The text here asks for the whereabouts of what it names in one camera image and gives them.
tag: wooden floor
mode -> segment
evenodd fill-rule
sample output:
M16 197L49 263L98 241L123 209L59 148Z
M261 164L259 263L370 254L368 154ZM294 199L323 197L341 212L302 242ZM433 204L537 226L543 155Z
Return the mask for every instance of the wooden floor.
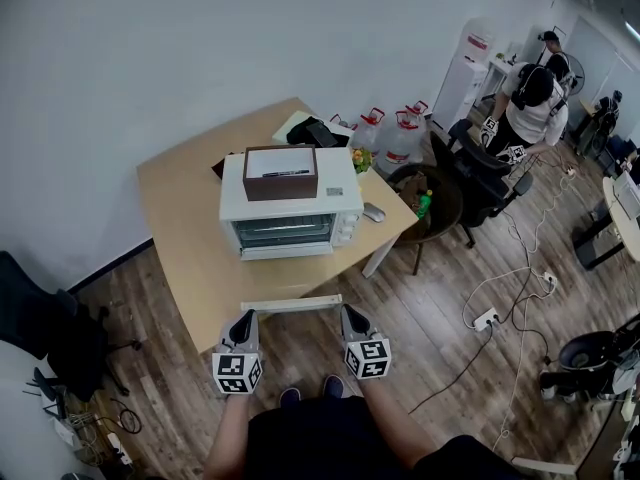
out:
M425 145L427 160L432 158ZM577 160L560 144L535 165L530 193L509 207L529 247L542 217L559 190L566 162ZM580 176L558 199L539 232L540 244L532 256L538 272L552 271L559 279L556 293L529 304L528 327L543 332L555 359L560 347L582 333L614 329L634 315L638 267L625 252L586 272L577 262L570 233L586 226L587 215L601 197L601 171L585 161ZM465 247L460 229L425 248L417 276L411 275L415 252L394 249L368 280L356 266L315 294L341 293L344 299L369 312L391 339L394 363L386 382L407 411L448 384L473 357L487 333L465 327L461 311L465 299L488 277L526 265L519 242L509 235L505 215L487 219L474 230L477 245ZM603 247L613 235L600 239ZM472 320L494 306L506 315L520 290L526 272L488 283L471 301ZM530 280L527 293L541 288ZM92 305L108 305L112 315L107 328L112 340L137 338L139 352L116 352L114 369L131 389L127 404L141 417L144 429L128 440L133 454L147 473L168 479L200 478L224 401L210 374L210 352L198 355L171 296L155 248L150 248L97 280L79 294ZM338 373L352 391L357 387L341 359L339 317L331 312L273 316L260 326L266 360L265 375L257 390L254 412L275 406L280 391L290 385L306 396L318 394L323 377ZM424 404L416 420L438 444L459 434L475 436L492 447L500 432L518 364L520 334L504 324L460 381ZM579 460L598 431L601 416L587 403L544 403L537 376L543 367L542 341L533 334L525 340L523 365L516 398L508 418L510 435L500 441L497 453L546 461ZM115 395L107 384L101 401Z

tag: white toaster oven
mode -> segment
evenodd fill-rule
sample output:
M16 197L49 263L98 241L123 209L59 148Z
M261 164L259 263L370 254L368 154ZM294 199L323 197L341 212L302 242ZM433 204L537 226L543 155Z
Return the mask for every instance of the white toaster oven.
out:
M220 225L243 260L331 254L349 245L362 217L360 187L348 148L316 149L315 198L249 201L244 154L224 162Z

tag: black cap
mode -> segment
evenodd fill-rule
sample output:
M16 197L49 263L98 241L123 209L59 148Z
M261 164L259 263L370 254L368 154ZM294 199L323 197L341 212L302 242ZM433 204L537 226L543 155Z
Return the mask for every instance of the black cap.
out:
M542 34L543 41L560 41L558 35L552 30L547 30L544 34Z

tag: toaster oven door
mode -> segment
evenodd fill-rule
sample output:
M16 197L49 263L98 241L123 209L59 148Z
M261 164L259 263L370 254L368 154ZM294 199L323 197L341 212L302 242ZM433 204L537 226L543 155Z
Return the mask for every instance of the toaster oven door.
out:
M234 223L243 250L256 247L329 244L335 214L244 220Z

